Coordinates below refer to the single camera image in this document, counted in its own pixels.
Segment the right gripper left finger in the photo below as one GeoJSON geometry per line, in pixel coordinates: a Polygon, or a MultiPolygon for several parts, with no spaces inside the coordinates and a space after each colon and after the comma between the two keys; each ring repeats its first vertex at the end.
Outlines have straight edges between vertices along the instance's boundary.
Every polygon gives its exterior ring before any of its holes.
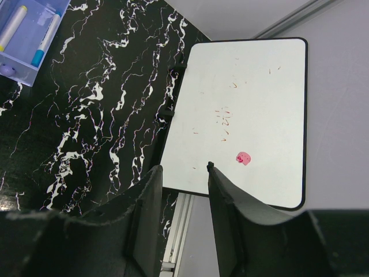
{"type": "Polygon", "coordinates": [[[162,167],[154,166],[80,217],[1,212],[1,275],[158,276],[162,181],[162,167]]]}

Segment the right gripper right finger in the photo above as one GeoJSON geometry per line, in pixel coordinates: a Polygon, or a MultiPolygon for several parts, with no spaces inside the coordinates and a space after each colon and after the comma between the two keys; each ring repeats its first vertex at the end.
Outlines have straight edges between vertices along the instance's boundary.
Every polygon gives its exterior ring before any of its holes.
{"type": "Polygon", "coordinates": [[[221,276],[367,276],[368,211],[285,214],[207,166],[221,276]]]}

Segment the white whiteboard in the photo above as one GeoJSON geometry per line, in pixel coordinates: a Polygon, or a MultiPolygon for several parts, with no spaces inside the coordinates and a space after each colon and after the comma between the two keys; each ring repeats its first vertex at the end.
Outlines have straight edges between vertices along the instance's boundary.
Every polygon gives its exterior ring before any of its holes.
{"type": "Polygon", "coordinates": [[[161,165],[163,186],[208,195],[212,162],[287,211],[305,201],[308,43],[300,37],[192,46],[161,165]],[[236,161],[251,156],[248,165],[236,161]]]}

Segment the blue capped white marker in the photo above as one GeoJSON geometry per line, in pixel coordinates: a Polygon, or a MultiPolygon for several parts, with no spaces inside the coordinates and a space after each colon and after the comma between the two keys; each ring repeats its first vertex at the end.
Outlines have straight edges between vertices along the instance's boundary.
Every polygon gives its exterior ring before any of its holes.
{"type": "Polygon", "coordinates": [[[32,61],[31,61],[31,65],[38,68],[42,59],[43,59],[43,56],[45,55],[45,52],[46,52],[46,48],[47,46],[51,43],[53,37],[54,37],[54,31],[57,29],[58,27],[58,24],[61,20],[61,14],[56,12],[51,21],[50,21],[50,24],[32,58],[32,61]]]}

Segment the yellow capped white marker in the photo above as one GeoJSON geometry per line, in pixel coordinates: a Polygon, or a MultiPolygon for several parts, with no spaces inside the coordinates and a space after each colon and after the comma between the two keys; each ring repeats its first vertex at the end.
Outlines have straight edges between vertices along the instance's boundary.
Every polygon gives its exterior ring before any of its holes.
{"type": "Polygon", "coordinates": [[[27,7],[21,5],[15,11],[14,15],[11,16],[9,22],[7,23],[7,25],[5,26],[5,28],[1,33],[1,42],[0,42],[1,52],[4,52],[5,48],[7,47],[10,40],[14,36],[15,32],[19,28],[23,19],[25,18],[27,11],[28,11],[27,7]]]}

